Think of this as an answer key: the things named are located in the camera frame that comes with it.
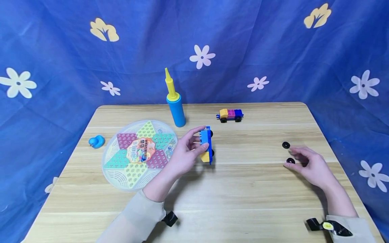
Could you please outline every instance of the wooden table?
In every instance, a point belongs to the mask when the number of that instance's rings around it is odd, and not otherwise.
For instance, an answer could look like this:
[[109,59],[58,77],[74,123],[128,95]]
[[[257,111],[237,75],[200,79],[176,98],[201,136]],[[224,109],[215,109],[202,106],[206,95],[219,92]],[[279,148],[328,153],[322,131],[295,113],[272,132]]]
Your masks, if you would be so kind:
[[[221,124],[222,108],[242,109],[241,123]],[[289,157],[283,141],[306,145],[322,154],[347,190],[360,217],[368,220],[377,242],[383,242],[361,200],[306,105],[250,103],[185,105],[187,125],[174,126],[167,105],[102,106],[97,109],[35,220],[25,242],[94,242],[122,211],[134,193],[119,191],[104,178],[104,148],[88,139],[107,141],[123,126],[143,119],[170,125],[181,137],[190,128],[210,125],[214,165],[199,163],[179,180],[166,200],[180,223],[159,224],[148,242],[331,242],[323,232],[310,232],[304,222],[324,216],[324,195],[285,169]]]

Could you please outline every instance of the beige sleeve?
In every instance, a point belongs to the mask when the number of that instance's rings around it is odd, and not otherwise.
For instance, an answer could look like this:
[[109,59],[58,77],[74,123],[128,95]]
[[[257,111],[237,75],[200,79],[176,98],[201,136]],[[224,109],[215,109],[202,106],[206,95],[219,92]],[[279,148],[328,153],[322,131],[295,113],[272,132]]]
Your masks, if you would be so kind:
[[374,237],[370,232],[369,225],[365,219],[348,218],[334,215],[327,215],[327,220],[333,220],[346,229],[348,229],[353,236],[337,236],[331,233],[334,243],[375,243]]
[[139,191],[96,243],[141,243],[165,216],[164,203],[149,200]]

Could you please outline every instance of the blue pump cylinder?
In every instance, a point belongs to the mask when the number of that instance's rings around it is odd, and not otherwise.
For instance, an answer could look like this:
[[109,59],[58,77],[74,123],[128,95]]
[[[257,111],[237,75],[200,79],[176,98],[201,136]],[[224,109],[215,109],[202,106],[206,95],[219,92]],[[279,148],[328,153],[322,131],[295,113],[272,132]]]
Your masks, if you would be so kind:
[[168,103],[170,107],[170,111],[172,112],[173,116],[173,121],[176,127],[183,127],[186,124],[186,119],[185,119],[185,114],[184,114],[184,109],[182,107],[182,102],[181,102],[181,95],[179,95],[178,100],[176,101],[170,101],[168,98],[166,98],[166,102]]

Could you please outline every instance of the blue backdrop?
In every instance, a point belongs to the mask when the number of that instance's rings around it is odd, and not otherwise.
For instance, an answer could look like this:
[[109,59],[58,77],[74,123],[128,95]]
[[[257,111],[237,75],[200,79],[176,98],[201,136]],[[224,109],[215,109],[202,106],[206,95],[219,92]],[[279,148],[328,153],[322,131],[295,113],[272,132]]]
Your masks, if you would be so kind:
[[386,0],[0,5],[0,242],[24,238],[98,106],[165,103],[165,67],[185,103],[306,103],[389,239]]

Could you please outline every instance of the chinese checkers board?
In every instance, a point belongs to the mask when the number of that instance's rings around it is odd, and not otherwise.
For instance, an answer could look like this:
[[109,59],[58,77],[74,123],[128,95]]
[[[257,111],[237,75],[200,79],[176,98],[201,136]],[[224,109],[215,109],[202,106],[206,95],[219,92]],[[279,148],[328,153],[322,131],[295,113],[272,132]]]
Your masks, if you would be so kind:
[[124,191],[142,189],[165,167],[177,136],[165,123],[138,121],[124,127],[108,143],[102,158],[105,178]]

